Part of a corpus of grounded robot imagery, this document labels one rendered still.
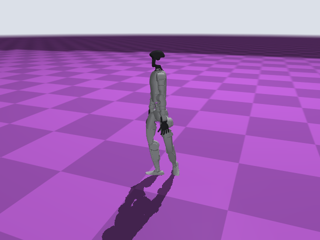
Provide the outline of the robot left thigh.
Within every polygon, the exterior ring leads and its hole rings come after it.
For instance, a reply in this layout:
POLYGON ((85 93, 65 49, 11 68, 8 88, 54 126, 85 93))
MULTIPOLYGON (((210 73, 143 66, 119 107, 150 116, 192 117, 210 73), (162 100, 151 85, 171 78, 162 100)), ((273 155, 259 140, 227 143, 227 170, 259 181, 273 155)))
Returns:
MULTIPOLYGON (((161 127, 161 122, 160 122, 160 127, 161 127)), ((168 124, 168 128, 172 127, 174 125, 173 123, 173 120, 171 117, 167 117, 167 124, 168 124)), ((171 132, 172 130, 169 129, 169 132, 168 132, 168 129, 167 129, 167 133, 166 133, 166 130, 165 130, 165 134, 161 135, 163 137, 163 140, 164 140, 164 143, 165 143, 165 150, 166 150, 166 153, 167 154, 171 154, 174 152, 174 147, 173 147, 173 139, 172 139, 172 136, 173 136, 173 132, 171 132)), ((160 132, 162 132, 162 130, 160 129, 160 132)), ((163 131, 164 133, 164 131, 163 131)))

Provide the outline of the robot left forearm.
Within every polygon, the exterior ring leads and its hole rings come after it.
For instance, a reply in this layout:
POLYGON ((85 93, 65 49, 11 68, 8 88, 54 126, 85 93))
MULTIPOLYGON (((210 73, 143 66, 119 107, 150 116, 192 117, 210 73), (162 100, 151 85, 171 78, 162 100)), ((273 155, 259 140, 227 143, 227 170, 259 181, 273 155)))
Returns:
POLYGON ((164 95, 161 95, 159 97, 159 100, 160 100, 160 103, 158 104, 159 105, 159 114, 160 116, 162 117, 162 121, 167 121, 167 112, 166 112, 166 105, 167 105, 167 102, 166 102, 166 98, 164 95))

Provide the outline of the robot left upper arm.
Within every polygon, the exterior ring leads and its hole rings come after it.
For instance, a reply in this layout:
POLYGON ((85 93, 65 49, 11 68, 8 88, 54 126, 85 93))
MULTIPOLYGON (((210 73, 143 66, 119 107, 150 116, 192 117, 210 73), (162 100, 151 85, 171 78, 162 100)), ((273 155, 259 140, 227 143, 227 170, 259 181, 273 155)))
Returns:
POLYGON ((159 94, 156 96, 156 100, 158 102, 160 102, 161 95, 164 95, 166 98, 166 86, 165 86, 166 75, 165 75, 165 73, 163 73, 163 72, 156 73, 156 80, 157 80, 158 91, 159 91, 159 94))

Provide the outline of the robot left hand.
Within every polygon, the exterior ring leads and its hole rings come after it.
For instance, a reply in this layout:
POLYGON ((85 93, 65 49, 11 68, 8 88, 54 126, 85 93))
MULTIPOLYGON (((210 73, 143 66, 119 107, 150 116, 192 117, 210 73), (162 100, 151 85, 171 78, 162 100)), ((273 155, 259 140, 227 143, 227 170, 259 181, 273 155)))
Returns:
POLYGON ((163 121, 162 120, 162 117, 160 117, 160 122, 161 122, 161 127, 159 128, 159 130, 157 131, 157 132, 159 132, 160 130, 161 130, 161 134, 160 135, 164 135, 165 133, 167 134, 167 131, 168 131, 168 133, 169 133, 169 126, 168 126, 168 124, 167 124, 167 120, 166 121, 163 121))

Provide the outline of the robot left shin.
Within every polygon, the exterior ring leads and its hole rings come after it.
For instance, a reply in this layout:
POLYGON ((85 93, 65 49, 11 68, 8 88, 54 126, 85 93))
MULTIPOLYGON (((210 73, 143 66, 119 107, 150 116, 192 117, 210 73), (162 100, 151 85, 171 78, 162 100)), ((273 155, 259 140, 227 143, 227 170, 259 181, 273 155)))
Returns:
POLYGON ((168 158, 169 158, 170 162, 172 163, 173 167, 174 167, 174 165, 177 167, 176 151, 175 151, 174 145, 173 145, 173 153, 168 153, 168 158))

